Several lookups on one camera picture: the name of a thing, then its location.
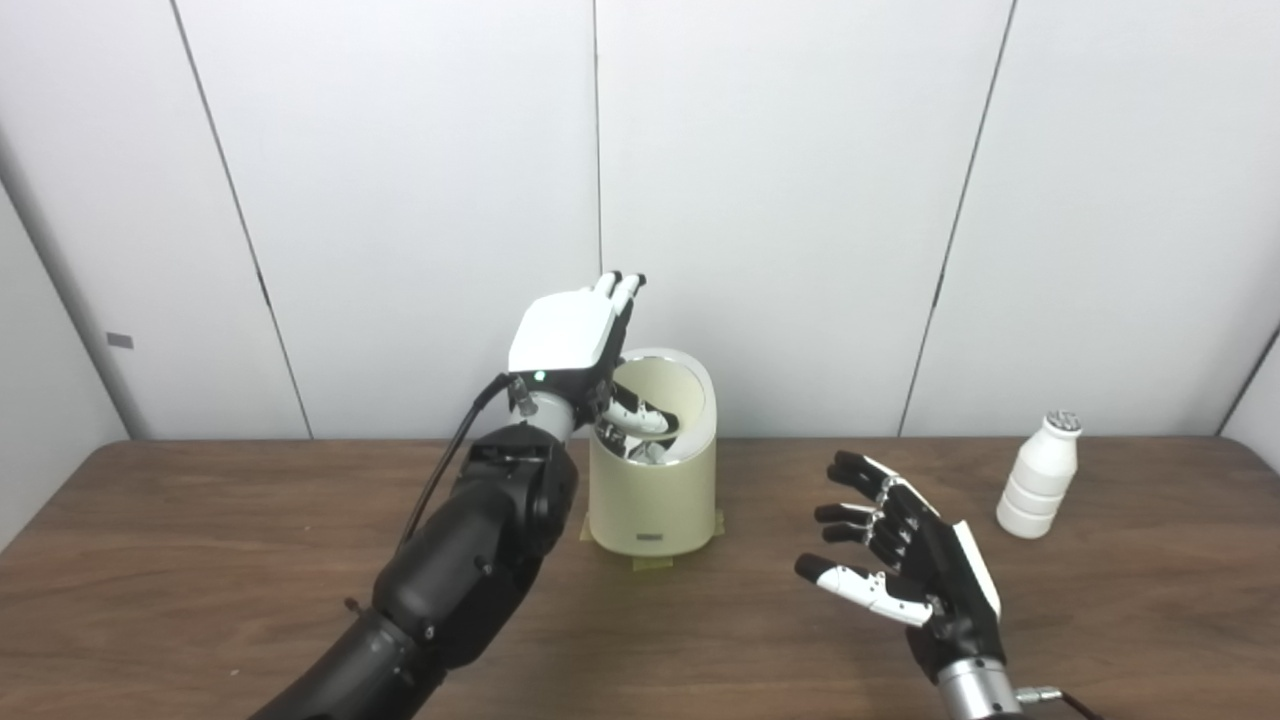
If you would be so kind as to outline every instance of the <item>white robotic hand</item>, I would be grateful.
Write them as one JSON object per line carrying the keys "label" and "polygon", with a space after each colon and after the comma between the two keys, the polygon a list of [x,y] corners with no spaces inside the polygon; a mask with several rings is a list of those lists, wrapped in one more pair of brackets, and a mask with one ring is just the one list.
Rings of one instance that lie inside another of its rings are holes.
{"label": "white robotic hand", "polygon": [[612,272],[593,287],[548,295],[529,306],[507,359],[507,370],[521,380],[512,406],[522,421],[561,439],[602,415],[641,434],[676,432],[675,415],[613,382],[644,284],[644,275]]}

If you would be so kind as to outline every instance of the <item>robot fingertip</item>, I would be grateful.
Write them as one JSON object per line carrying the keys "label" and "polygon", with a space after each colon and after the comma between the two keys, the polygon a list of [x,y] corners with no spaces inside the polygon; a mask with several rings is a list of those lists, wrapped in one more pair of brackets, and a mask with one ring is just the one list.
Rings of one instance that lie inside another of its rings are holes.
{"label": "robot fingertip", "polygon": [[796,559],[796,575],[800,575],[810,583],[817,583],[818,578],[820,578],[823,573],[835,566],[836,564],[831,560],[806,552]]}

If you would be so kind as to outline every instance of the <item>wall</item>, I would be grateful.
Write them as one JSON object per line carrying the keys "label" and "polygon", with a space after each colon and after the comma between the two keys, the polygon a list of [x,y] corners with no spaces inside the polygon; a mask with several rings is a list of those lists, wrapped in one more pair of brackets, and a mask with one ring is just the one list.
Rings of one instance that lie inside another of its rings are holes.
{"label": "wall", "polygon": [[1212,434],[1280,322],[1280,5],[1020,3],[905,432]]}
{"label": "wall", "polygon": [[1271,347],[1222,434],[1243,442],[1280,471],[1280,350]]}
{"label": "wall", "polygon": [[599,274],[591,1],[179,8],[315,436],[453,434]]}
{"label": "wall", "polygon": [[0,0],[0,168],[140,437],[307,437],[168,4]]}
{"label": "wall", "polygon": [[0,548],[124,425],[0,187]]}
{"label": "wall", "polygon": [[605,266],[726,436],[892,436],[1007,0],[598,4]]}
{"label": "wall", "polygon": [[1212,433],[1280,320],[1280,9],[1010,9],[0,0],[0,174],[141,436],[447,436],[602,266],[727,436]]}

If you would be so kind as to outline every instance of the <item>cable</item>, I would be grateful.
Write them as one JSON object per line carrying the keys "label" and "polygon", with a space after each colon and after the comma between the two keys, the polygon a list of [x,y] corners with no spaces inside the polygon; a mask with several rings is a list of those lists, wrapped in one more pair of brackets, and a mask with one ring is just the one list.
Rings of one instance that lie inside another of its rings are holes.
{"label": "cable", "polygon": [[499,392],[503,391],[508,384],[511,384],[512,377],[509,373],[498,373],[493,380],[480,395],[476,396],[475,402],[471,404],[471,410],[467,415],[462,418],[462,424],[458,425],[458,430],[453,433],[453,438],[449,445],[444,448],[444,455],[440,456],[440,461],[435,464],[435,470],[431,470],[431,477],[426,479],[426,486],[422,487],[422,493],[417,496],[417,502],[413,503],[413,511],[408,515],[408,523],[404,524],[404,532],[401,533],[399,543],[396,544],[397,552],[399,548],[404,547],[404,543],[413,537],[413,532],[417,530],[417,524],[422,519],[422,511],[426,510],[426,503],[431,500],[431,493],[435,492],[435,486],[440,484],[440,478],[444,475],[444,469],[448,468],[449,461],[453,460],[453,455],[458,451],[462,441],[467,436],[467,430],[471,429],[471,423],[475,423],[476,416],[484,410],[485,405],[493,400]]}
{"label": "cable", "polygon": [[1107,720],[1106,717],[1089,710],[1087,705],[1076,700],[1074,696],[1071,696],[1071,693],[1062,693],[1062,702],[1070,705],[1071,708],[1083,715],[1085,720]]}

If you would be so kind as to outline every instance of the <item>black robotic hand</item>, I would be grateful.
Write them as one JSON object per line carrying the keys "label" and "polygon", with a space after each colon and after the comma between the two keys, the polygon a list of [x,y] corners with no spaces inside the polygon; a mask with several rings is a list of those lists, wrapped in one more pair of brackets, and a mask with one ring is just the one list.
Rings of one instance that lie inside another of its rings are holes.
{"label": "black robotic hand", "polygon": [[906,624],[911,655],[952,720],[1021,717],[1004,669],[1000,596],[969,525],[945,523],[911,483],[864,455],[837,452],[827,477],[873,505],[819,506],[823,539],[865,544],[890,573],[808,553],[796,573]]}

